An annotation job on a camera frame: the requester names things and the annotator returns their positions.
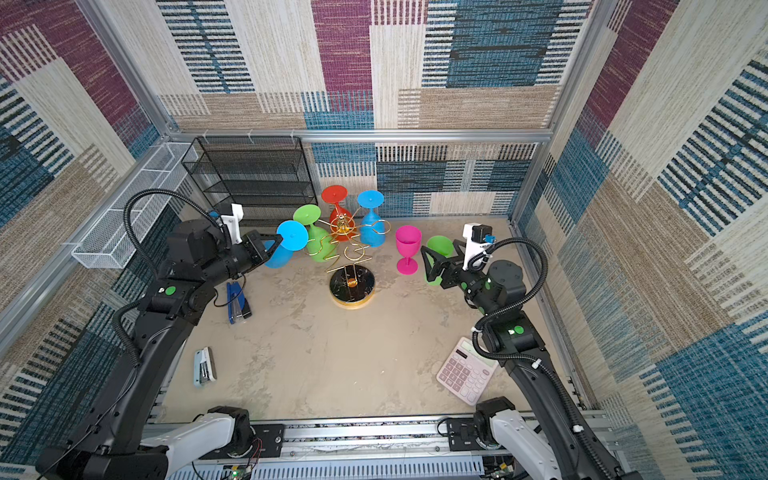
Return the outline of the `green plastic wine glass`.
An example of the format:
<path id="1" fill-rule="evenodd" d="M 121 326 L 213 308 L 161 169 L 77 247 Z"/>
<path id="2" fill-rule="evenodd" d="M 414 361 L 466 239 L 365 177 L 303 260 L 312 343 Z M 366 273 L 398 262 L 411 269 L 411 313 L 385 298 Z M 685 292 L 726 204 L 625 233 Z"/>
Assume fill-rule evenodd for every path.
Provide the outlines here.
<path id="1" fill-rule="evenodd" d="M 330 232 L 321 228 L 317 222 L 322 211 L 319 206 L 306 204 L 295 210 L 293 220 L 302 224 L 308 232 L 307 254 L 315 262 L 328 262 L 337 258 L 336 244 Z"/>
<path id="2" fill-rule="evenodd" d="M 432 236 L 428 239 L 426 247 L 433 250 L 439 255 L 442 255 L 446 258 L 450 258 L 453 255 L 453 246 L 452 246 L 452 240 L 449 239 L 446 236 L 442 235 L 436 235 Z M 433 266 L 433 258 L 430 256 L 426 257 L 426 265 L 425 265 L 425 273 L 428 273 L 431 271 L 431 268 Z M 433 281 L 427 281 L 428 285 L 440 285 L 442 281 L 441 276 L 436 276 Z"/>

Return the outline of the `magenta plastic wine glass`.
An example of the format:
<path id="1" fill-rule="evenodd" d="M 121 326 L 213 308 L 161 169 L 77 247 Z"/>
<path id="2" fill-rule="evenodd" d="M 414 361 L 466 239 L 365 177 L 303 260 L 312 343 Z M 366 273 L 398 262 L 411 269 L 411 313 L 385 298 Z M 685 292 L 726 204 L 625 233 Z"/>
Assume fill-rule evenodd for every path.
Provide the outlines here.
<path id="1" fill-rule="evenodd" d="M 411 225 L 400 227 L 395 235 L 396 248 L 402 258 L 397 262 L 397 270 L 402 275 L 413 275 L 418 270 L 415 256 L 420 250 L 422 232 Z"/>

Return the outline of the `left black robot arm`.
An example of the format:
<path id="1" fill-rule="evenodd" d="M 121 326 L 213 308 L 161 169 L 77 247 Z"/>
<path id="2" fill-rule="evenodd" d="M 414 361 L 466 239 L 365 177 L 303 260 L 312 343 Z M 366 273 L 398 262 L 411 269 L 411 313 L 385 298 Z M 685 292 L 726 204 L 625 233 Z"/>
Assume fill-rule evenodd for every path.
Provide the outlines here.
<path id="1" fill-rule="evenodd" d="M 39 478 L 165 479 L 212 452 L 235 458 L 253 452 L 256 434 L 240 407 L 215 407 L 164 439 L 142 438 L 161 384 L 218 285 L 266 264 L 283 242 L 257 231 L 233 240 L 226 224 L 195 209 L 199 218 L 168 237 L 168 255 L 152 267 L 143 296 L 113 314 L 125 351 L 72 437 L 42 451 Z"/>

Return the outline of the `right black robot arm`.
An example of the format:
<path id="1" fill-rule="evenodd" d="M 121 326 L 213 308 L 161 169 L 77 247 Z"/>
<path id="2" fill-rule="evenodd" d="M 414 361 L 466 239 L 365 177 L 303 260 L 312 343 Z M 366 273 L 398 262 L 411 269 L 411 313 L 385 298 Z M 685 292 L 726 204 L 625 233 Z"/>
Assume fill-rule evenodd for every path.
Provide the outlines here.
<path id="1" fill-rule="evenodd" d="M 536 252 L 541 264 L 536 283 L 527 288 L 520 267 L 481 261 L 502 247 L 522 244 Z M 471 329 L 471 343 L 483 358 L 498 363 L 526 398 L 541 428 L 534 431 L 513 403 L 496 397 L 479 403 L 473 417 L 478 442 L 508 451 L 532 479 L 638 479 L 624 469 L 585 420 L 554 368 L 545 342 L 523 306 L 542 289 L 548 259 L 535 242 L 512 237 L 481 247 L 464 260 L 467 242 L 455 241 L 458 254 L 448 258 L 422 247 L 428 280 L 439 278 L 444 289 L 458 287 L 466 303 L 482 312 Z"/>

